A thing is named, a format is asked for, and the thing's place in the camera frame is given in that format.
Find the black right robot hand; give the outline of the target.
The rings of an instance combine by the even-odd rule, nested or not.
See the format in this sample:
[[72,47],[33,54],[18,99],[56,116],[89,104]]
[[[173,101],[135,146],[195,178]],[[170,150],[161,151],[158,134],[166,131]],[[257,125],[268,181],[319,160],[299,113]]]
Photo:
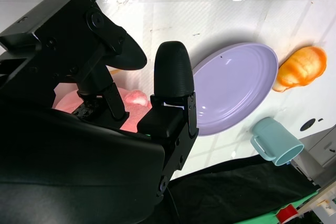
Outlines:
[[1,33],[1,223],[139,223],[198,136],[190,58],[162,43],[137,132],[108,70],[138,43],[97,0],[44,0]]

